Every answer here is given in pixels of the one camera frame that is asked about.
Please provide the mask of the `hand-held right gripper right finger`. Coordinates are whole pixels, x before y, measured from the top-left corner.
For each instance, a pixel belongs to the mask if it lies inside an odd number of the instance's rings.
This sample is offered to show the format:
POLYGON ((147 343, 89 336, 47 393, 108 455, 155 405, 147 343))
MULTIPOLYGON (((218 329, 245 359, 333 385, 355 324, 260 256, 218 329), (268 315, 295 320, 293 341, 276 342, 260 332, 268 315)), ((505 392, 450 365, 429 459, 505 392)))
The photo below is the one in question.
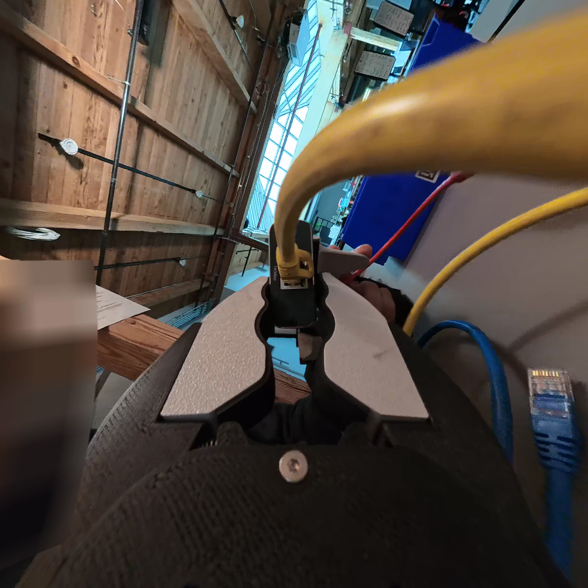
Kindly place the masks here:
POLYGON ((428 420, 383 315, 331 274, 320 283, 321 342, 306 377, 321 411, 331 420, 428 420))

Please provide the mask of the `white printed paper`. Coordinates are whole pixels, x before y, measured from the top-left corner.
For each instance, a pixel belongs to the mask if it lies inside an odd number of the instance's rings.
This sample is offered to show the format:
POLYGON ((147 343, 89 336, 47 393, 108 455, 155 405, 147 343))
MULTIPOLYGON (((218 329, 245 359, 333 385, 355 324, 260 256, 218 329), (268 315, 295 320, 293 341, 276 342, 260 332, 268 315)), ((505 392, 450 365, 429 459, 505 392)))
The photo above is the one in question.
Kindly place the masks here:
POLYGON ((96 285, 98 330, 149 312, 149 308, 96 285))

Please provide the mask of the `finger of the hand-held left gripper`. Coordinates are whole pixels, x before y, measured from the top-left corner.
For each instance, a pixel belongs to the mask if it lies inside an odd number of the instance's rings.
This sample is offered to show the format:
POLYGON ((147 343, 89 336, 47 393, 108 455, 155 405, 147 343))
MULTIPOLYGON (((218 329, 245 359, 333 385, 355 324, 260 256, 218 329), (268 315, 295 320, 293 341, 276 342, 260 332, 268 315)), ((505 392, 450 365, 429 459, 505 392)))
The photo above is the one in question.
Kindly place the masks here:
POLYGON ((354 251, 347 252, 338 248, 320 247, 318 253, 317 273, 329 273, 332 276, 362 273, 369 265, 370 258, 354 251))

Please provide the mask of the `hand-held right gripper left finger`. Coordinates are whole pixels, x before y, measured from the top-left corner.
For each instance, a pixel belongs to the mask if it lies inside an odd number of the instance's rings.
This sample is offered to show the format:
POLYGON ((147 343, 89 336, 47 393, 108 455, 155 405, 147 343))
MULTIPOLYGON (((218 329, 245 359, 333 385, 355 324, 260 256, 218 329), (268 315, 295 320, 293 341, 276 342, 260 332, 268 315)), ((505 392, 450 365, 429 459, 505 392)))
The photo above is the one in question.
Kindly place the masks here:
POLYGON ((269 294, 269 278, 257 278, 202 321, 162 420, 262 420, 269 414, 275 403, 269 294))

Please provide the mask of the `grey desk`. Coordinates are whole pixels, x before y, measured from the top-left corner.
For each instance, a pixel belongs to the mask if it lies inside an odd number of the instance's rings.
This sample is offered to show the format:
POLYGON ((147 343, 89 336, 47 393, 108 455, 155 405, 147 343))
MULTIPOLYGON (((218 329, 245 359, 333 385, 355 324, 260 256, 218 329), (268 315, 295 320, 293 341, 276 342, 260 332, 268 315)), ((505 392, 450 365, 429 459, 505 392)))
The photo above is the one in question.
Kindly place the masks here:
MULTIPOLYGON (((395 285, 416 300, 467 246, 581 186, 476 175, 451 187, 405 269, 394 276, 395 285)), ((573 583, 587 587, 587 209, 534 225, 469 262, 437 292, 415 336, 446 319, 476 325, 500 356, 511 395, 514 469, 540 526, 545 525, 545 478, 530 426, 527 370, 568 371, 584 437, 574 485, 573 583)))

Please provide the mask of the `person's left hand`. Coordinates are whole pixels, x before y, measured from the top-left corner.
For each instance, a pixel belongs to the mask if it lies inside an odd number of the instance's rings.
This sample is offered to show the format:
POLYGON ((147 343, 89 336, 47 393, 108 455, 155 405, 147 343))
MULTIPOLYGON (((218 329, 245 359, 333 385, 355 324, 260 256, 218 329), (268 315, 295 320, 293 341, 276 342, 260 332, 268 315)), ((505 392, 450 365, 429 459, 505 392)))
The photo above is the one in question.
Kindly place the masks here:
POLYGON ((342 275, 341 281, 374 306, 387 323, 395 323, 396 304, 387 286, 367 278, 354 278, 350 274, 342 275))

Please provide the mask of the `blue storage bin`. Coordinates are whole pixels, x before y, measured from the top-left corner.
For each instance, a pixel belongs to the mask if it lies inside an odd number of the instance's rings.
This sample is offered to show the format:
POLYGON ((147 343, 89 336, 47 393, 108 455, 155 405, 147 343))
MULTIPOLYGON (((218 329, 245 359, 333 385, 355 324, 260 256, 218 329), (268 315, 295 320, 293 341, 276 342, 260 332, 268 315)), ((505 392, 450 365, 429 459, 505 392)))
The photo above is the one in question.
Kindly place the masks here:
MULTIPOLYGON (((435 15, 425 31, 408 76, 456 54, 479 41, 463 26, 435 15)), ((413 171, 364 176, 342 229, 342 242, 352 249, 370 245, 380 250, 407 222, 428 197, 450 177, 450 172, 413 171)))

